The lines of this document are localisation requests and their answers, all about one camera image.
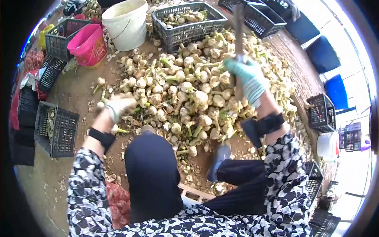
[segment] black pants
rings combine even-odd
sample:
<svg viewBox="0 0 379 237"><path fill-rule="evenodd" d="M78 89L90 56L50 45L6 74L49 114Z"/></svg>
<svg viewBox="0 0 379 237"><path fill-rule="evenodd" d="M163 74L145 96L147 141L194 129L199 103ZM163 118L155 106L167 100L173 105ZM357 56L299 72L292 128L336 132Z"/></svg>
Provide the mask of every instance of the black pants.
<svg viewBox="0 0 379 237"><path fill-rule="evenodd" d="M125 151L131 223L171 218L183 209L177 162L171 144L154 134L137 136ZM266 173L262 160L225 160L220 182L238 188L203 205L221 215L264 214Z"/></svg>

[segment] yellow bag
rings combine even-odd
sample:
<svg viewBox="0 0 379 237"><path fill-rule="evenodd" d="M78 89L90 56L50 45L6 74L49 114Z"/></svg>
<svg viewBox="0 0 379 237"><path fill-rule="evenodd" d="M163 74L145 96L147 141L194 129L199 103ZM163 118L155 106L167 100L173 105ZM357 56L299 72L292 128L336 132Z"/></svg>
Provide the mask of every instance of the yellow bag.
<svg viewBox="0 0 379 237"><path fill-rule="evenodd" d="M52 28L54 28L54 24L50 24L46 26L41 32L39 33L38 38L38 46L46 50L46 44L45 44L45 34L47 34Z"/></svg>

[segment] black wrist strap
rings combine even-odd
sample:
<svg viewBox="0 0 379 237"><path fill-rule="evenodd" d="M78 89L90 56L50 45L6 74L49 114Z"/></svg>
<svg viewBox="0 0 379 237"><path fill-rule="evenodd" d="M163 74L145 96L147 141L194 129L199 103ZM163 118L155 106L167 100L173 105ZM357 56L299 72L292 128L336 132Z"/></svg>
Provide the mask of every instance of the black wrist strap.
<svg viewBox="0 0 379 237"><path fill-rule="evenodd" d="M284 123L283 115L270 114L258 121L247 119L241 123L242 129L256 148L262 147L260 138L279 130Z"/></svg>
<svg viewBox="0 0 379 237"><path fill-rule="evenodd" d="M104 147L104 155L108 152L109 148L112 146L113 142L116 140L116 136L111 133L102 133L93 127L88 130L88 136L100 141L101 145Z"/></svg>

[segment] bucket handle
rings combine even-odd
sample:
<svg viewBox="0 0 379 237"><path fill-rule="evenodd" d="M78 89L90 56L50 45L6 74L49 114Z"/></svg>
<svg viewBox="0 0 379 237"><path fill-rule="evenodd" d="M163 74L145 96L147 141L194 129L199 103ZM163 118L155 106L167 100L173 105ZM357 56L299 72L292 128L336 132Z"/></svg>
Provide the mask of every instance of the bucket handle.
<svg viewBox="0 0 379 237"><path fill-rule="evenodd" d="M129 19L128 23L126 24L125 28L121 31L121 33L119 33L119 35L117 35L116 37L114 37L114 38L111 39L111 40L116 39L117 37L119 37L119 36L125 31L126 27L127 27L127 26L129 25L129 23L130 23L130 20L131 20L131 19Z"/></svg>

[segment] ground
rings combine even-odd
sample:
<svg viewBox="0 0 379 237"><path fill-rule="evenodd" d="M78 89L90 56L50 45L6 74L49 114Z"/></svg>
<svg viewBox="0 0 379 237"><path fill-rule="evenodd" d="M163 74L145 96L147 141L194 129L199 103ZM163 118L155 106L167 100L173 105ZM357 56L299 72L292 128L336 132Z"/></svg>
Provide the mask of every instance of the ground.
<svg viewBox="0 0 379 237"><path fill-rule="evenodd" d="M222 9L219 10L227 18L232 19L230 14ZM307 116L303 109L305 101L313 95L324 92L319 75L305 51L286 31L280 31L277 35L269 37L265 41L271 44L270 47L276 55L285 57L292 68L291 79L298 84L298 94L293 97L293 100L299 108L299 114L305 127L307 127ZM140 47L140 50L147 54L158 52L150 42L145 42ZM125 54L120 53L116 58L120 58ZM96 83L98 77L105 78L109 85L116 85L122 79L116 73L116 58L109 63L105 60L98 69L90 70L85 67L78 67L77 72L70 71L64 75L61 74L48 95L46 101L55 104L59 103L61 108L80 115L81 119L75 144L76 150L80 149L85 133L97 114L95 111L96 105L89 112L89 103L93 100L96 104L101 97L100 91L96 94L92 93L91 85ZM313 152L316 154L317 133L309 128L307 128L307 133L311 140ZM127 178L125 177L125 165L121 160L121 152L123 151L121 147L125 146L129 140L129 136L118 138L107 154L109 169L122 177L121 183L125 189L128 189L128 186ZM239 136L234 136L231 144L235 159L243 158L243 155L248 154L247 150L252 147L249 141ZM197 188L208 190L211 183L206 181L205 174L211 163L212 153L204 152L201 147L198 147L197 151L198 155L191 160L190 164L199 166L199 185L197 185ZM318 162L320 161L319 157L315 157L315 159ZM16 166L15 169L37 221L49 236L66 236L68 233L67 216L65 214L67 210L67 194L65 187L60 182L63 181L63 184L67 185L73 160L72 157L58 160L51 159L36 144L34 167ZM328 180L334 177L335 167L335 164L328 164L324 167L323 173L326 178L323 190L327 187Z"/></svg>

